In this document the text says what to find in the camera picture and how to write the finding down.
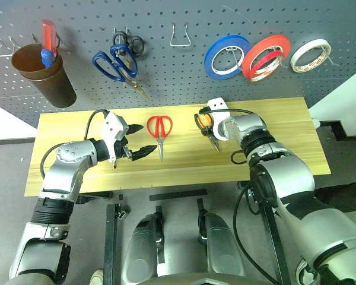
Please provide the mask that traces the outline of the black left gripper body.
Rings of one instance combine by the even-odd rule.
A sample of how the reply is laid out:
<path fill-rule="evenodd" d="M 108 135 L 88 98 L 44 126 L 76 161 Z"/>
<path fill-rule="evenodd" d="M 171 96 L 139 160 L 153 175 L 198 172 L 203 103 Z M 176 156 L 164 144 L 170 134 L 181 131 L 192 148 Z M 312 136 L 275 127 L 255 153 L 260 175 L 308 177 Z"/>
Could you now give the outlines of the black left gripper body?
<path fill-rule="evenodd" d="M 131 152 L 126 146 L 128 144 L 126 135 L 129 134 L 129 131 L 130 127 L 125 122 L 125 120 L 122 117 L 115 117 L 115 130 L 113 131 L 113 136 L 115 140 L 113 143 L 113 149 L 115 152 L 115 157 L 113 159 L 114 162 L 124 156 L 127 158 L 130 158 L 132 156 Z"/>

